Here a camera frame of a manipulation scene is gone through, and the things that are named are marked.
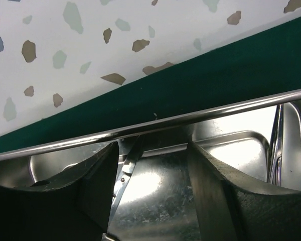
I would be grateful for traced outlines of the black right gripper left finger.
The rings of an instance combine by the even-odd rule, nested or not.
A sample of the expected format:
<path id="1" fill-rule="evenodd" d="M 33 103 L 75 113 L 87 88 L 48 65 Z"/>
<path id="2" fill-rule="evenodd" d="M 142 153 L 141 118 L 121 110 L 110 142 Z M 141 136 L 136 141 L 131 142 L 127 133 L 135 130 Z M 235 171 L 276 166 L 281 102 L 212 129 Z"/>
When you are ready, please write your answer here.
<path id="1" fill-rule="evenodd" d="M 31 186 L 0 185 L 0 240 L 101 240 L 108 230 L 119 146 Z"/>

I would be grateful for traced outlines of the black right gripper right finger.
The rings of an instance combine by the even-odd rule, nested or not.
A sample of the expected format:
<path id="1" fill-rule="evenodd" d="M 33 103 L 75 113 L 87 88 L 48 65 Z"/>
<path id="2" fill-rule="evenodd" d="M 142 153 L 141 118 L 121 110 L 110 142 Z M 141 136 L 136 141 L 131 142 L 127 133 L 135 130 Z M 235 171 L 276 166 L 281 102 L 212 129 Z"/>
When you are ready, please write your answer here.
<path id="1" fill-rule="evenodd" d="M 301 191 L 253 178 L 187 145 L 201 240 L 301 240 Z"/>

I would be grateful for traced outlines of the stainless steel instrument tray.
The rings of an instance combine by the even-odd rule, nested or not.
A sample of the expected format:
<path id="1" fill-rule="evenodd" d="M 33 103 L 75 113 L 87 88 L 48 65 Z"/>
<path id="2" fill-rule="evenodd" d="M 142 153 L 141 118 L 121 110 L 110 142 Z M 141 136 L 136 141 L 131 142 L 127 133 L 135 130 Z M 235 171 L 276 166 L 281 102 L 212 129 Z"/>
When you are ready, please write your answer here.
<path id="1" fill-rule="evenodd" d="M 201 240 L 188 170 L 188 143 L 268 183 L 269 144 L 279 104 L 284 104 L 279 187 L 301 191 L 301 89 L 3 152 L 0 185 L 31 186 L 113 142 L 119 146 L 117 179 L 137 137 L 143 135 L 143 155 L 101 240 Z"/>

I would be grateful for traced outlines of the dark green surgical cloth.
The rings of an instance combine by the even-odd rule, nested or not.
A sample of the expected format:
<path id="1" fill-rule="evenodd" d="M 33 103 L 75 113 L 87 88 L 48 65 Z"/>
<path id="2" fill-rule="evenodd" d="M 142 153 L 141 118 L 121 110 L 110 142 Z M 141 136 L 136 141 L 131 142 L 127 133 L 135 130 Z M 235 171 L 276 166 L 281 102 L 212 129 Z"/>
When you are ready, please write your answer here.
<path id="1" fill-rule="evenodd" d="M 0 153 L 301 89 L 301 17 L 0 137 Z"/>

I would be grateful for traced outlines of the steel surgical forceps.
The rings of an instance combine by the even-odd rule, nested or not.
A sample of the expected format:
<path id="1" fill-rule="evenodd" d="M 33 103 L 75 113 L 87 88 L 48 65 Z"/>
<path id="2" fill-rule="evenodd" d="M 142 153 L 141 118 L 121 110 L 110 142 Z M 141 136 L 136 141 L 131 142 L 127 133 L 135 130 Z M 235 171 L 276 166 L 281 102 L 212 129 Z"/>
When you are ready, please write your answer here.
<path id="1" fill-rule="evenodd" d="M 110 227 L 110 223 L 115 216 L 115 213 L 118 209 L 124 191 L 131 179 L 137 161 L 143 155 L 143 142 L 144 142 L 144 136 L 143 135 L 138 136 L 134 145 L 132 146 L 131 150 L 126 156 L 122 168 L 118 171 L 118 175 L 113 191 L 113 200 L 112 200 L 112 205 L 110 210 L 108 227 Z"/>

